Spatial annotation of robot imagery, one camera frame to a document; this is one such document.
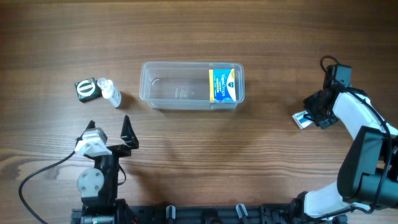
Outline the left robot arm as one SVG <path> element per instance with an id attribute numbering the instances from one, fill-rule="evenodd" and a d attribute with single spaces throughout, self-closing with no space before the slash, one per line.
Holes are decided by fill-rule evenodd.
<path id="1" fill-rule="evenodd" d="M 127 202 L 118 199 L 119 172 L 125 173 L 119 159 L 131 156 L 139 147 L 129 116 L 124 117 L 121 130 L 123 144 L 107 146 L 108 137 L 101 128 L 90 121 L 82 135 L 76 140 L 74 153 L 94 161 L 94 167 L 84 170 L 78 177 L 77 188 L 83 204 L 73 210 L 72 223 L 138 223 Z"/>

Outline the white Panadol box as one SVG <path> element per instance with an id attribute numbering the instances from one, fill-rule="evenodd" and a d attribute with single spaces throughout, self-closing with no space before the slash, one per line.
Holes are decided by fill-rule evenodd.
<path id="1" fill-rule="evenodd" d="M 305 129 L 314 123 L 307 110 L 293 114 L 292 118 L 300 129 Z"/>

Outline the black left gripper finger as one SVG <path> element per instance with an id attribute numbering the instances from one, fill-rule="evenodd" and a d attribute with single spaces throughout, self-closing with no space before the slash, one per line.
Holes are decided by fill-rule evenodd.
<path id="1" fill-rule="evenodd" d="M 84 132 L 85 132 L 86 130 L 92 129 L 92 128 L 95 128 L 95 122 L 94 122 L 93 120 L 91 120 L 91 121 L 88 123 L 88 125 L 87 125 L 86 129 L 84 130 Z"/>
<path id="2" fill-rule="evenodd" d="M 121 139 L 127 147 L 138 147 L 139 141 L 134 133 L 131 121 L 128 115 L 124 116 L 123 126 L 121 130 Z"/>

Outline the blue VapoDrops box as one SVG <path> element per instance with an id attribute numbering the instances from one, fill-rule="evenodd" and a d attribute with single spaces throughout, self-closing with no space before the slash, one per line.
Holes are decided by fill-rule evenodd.
<path id="1" fill-rule="evenodd" d="M 210 101 L 236 101 L 235 69 L 211 69 Z"/>

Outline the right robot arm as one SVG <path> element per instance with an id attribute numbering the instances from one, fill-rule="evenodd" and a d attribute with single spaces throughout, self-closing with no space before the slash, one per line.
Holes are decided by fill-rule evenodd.
<path id="1" fill-rule="evenodd" d="M 396 209 L 397 129 L 374 109 L 368 95 L 355 88 L 332 87 L 303 103 L 316 126 L 327 128 L 341 121 L 353 138 L 337 180 L 303 195 L 303 215 L 317 221 L 355 210 Z"/>

